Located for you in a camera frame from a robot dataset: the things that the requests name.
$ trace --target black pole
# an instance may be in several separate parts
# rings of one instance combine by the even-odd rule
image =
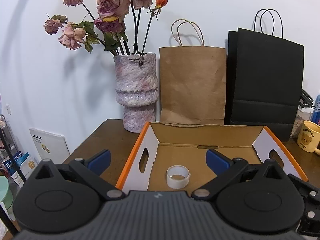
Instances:
[[[10,233],[13,236],[16,236],[19,231],[16,229],[16,227],[14,226],[14,224],[11,222],[10,218],[7,216],[7,214],[5,213],[5,211],[3,210],[2,206],[0,208],[0,219],[2,220],[2,222],[4,223],[4,225],[7,227],[7,229],[10,231]]]
[[[12,154],[11,154],[11,151],[7,145],[7,142],[5,141],[5,138],[4,138],[4,134],[2,132],[2,128],[0,127],[0,140],[2,141],[3,145],[4,145],[4,149],[5,151],[7,152],[11,162],[12,162],[12,167],[18,172],[20,178],[22,179],[23,182],[26,182],[26,177],[23,175],[22,171],[20,170],[20,167],[19,165],[17,165],[15,159],[13,158]]]

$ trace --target white wall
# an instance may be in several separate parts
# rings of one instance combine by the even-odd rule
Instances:
[[[97,16],[95,0],[84,0]],[[255,13],[261,8],[279,11],[284,23],[284,37],[305,46],[303,88],[313,98],[319,92],[320,0],[169,0],[159,21],[154,21],[147,51],[158,54],[159,47],[176,46],[171,37],[171,23],[178,18],[197,22],[208,46],[225,47],[228,30],[252,28]],[[82,6],[67,7],[62,0],[0,0],[0,93],[2,108],[9,104],[7,116],[23,151],[35,156],[36,148],[29,128],[59,133],[66,137],[72,152],[102,122],[121,118],[122,106],[115,101],[115,73],[112,55],[96,45],[90,55],[84,48],[70,51],[48,35],[42,25],[46,13],[67,15],[80,22],[86,14]],[[265,14],[267,30],[271,17]],[[143,12],[140,47],[148,16]],[[133,20],[126,17],[127,34],[133,36]],[[276,20],[275,35],[281,33]],[[192,28],[184,44],[198,45]]]

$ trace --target ceramic vase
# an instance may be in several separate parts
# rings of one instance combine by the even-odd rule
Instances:
[[[130,132],[141,132],[145,122],[155,121],[154,103],[159,98],[156,54],[118,55],[116,101],[124,106],[123,125]]]

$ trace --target red flower bud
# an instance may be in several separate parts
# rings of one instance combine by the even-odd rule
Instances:
[[[168,0],[156,0],[155,9],[161,9],[163,6],[167,5]]]

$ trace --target open cardboard box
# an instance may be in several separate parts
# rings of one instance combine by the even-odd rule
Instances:
[[[266,126],[178,125],[147,122],[124,166],[116,187],[130,190],[170,191],[166,171],[183,165],[190,171],[189,195],[216,174],[206,164],[214,148],[230,159],[241,157],[251,164],[273,158],[286,174],[304,181],[307,176],[280,140]]]

